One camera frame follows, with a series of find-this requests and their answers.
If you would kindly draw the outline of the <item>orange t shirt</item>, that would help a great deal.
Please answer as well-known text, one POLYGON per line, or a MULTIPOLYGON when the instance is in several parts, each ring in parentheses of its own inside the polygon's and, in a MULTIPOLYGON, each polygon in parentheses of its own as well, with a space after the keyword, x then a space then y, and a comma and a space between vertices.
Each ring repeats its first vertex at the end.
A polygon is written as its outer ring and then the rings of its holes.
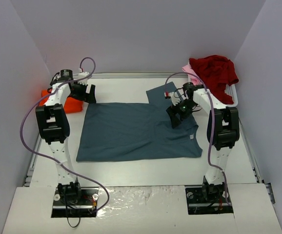
MULTIPOLYGON (((46 96, 47 94, 51 93, 52 89, 50 90, 42 90, 41 91, 41 97, 46 96)), ((39 106, 43 106, 48 98, 43 99, 40 103, 39 106)), ((82 112, 83 110, 83 101, 76 100, 72 97, 68 97, 65 104, 64 104, 64 111, 66 114, 74 114, 74 113, 79 113, 82 112)))

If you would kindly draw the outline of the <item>blue-grey t shirt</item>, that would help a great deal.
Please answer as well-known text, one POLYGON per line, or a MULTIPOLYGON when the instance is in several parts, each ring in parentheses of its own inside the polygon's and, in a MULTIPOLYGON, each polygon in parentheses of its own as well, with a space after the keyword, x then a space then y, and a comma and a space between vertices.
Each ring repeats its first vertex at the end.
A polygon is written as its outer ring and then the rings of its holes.
POLYGON ((193 116, 175 129, 166 109, 164 90, 173 82, 146 91, 148 103, 96 103, 87 107, 77 162, 119 162, 144 159, 199 158, 202 149, 193 116))

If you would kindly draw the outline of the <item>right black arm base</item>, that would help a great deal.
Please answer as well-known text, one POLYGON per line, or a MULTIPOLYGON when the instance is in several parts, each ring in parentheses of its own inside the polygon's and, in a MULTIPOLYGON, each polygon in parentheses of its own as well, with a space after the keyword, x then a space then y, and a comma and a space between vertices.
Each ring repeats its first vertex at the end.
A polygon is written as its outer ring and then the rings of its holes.
POLYGON ((224 189, 209 195, 203 190, 202 185, 185 186, 187 212, 189 215, 219 215, 232 214, 233 207, 229 195, 224 189))

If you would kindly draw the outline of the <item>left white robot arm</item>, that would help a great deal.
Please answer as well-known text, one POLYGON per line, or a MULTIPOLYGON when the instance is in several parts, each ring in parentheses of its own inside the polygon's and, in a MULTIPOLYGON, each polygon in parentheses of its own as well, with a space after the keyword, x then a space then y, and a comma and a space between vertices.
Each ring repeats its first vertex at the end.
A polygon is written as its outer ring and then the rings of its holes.
POLYGON ((66 204, 77 204, 83 198, 83 191, 73 170, 68 149, 70 125, 64 110, 69 96, 77 100, 86 100, 90 94, 86 92, 89 72, 79 69, 77 74, 63 69, 51 83, 46 102, 35 109, 39 133, 49 145, 54 158, 57 174, 57 193, 66 204))

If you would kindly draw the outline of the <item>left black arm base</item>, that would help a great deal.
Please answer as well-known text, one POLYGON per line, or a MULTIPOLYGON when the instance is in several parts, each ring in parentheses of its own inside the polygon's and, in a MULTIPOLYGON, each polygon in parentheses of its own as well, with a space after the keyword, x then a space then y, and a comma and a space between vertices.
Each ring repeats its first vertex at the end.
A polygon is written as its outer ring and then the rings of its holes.
POLYGON ((82 188, 80 198, 67 200, 67 215, 63 195, 60 195, 58 189, 55 190, 52 205, 52 218, 78 218, 78 217, 96 217, 97 201, 99 191, 97 188, 82 188))

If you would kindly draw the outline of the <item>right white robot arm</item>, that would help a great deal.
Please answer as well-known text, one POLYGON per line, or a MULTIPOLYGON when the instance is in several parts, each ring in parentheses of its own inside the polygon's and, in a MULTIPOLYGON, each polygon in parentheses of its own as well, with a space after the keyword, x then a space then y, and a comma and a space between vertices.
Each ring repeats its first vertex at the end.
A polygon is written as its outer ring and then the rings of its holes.
POLYGON ((240 138, 239 112, 236 107, 220 102, 203 85, 187 82, 181 90, 183 97, 175 92, 164 93, 164 97, 171 100, 166 112, 173 129, 191 116, 197 106, 209 114, 206 131, 208 169, 203 177, 201 195, 204 200, 213 201, 227 190, 225 169, 228 156, 240 138))

